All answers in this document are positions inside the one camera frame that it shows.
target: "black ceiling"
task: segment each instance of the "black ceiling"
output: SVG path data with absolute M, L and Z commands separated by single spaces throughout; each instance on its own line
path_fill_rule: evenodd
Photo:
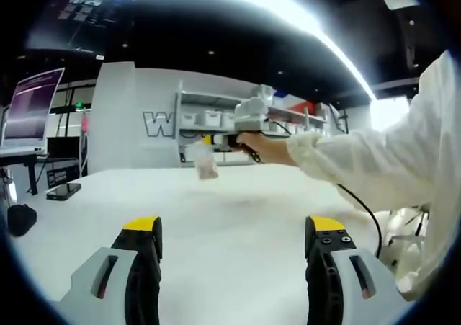
M 21 41 L 46 1 L 28 3 L 24 18 L 14 21 L 11 42 L 4 44 L 1 68 L 6 74 L 2 82 L 6 98 L 26 72 L 58 65 L 66 67 L 65 81 L 97 77 L 101 61 L 92 57 L 41 50 L 16 59 L 24 55 Z M 421 7 L 392 12 L 383 0 L 297 1 L 314 13 L 371 85 L 418 76 L 442 51 Z M 408 48 L 415 50 L 410 64 Z M 137 67 L 269 84 L 313 101 L 367 101 L 351 74 L 316 38 L 236 0 L 136 0 L 133 28 L 127 35 L 114 36 L 106 54 L 106 61 L 126 60 L 134 60 Z M 383 91 L 378 96 L 394 94 Z

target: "small plastic bag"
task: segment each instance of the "small plastic bag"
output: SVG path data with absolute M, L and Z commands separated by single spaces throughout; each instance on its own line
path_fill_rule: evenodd
M 218 168 L 216 167 L 215 158 L 211 146 L 203 141 L 193 143 L 192 153 L 194 158 L 194 165 L 199 179 L 215 179 L 218 177 Z

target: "black desk leg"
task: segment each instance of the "black desk leg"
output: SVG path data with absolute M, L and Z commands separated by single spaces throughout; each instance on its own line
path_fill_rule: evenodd
M 35 163 L 27 163 L 27 168 L 29 169 L 30 192 L 32 193 L 32 195 L 36 195 L 38 193 L 38 190 L 37 183 L 35 182 Z

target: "red object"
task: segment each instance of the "red object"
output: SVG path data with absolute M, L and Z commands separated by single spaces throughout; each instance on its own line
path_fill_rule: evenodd
M 86 117 L 86 114 L 84 112 L 84 117 L 81 122 L 81 129 L 83 130 L 84 133 L 88 132 L 88 118 Z
M 308 112 L 310 115 L 315 115 L 315 104 L 311 102 L 302 102 L 300 104 L 293 105 L 292 107 L 289 107 L 288 109 L 292 111 L 304 113 L 305 108 L 308 108 Z

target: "laptop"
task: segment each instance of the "laptop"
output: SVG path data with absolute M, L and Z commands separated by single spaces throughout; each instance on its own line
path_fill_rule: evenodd
M 17 83 L 4 120 L 0 158 L 45 154 L 46 125 L 63 73 L 59 68 Z

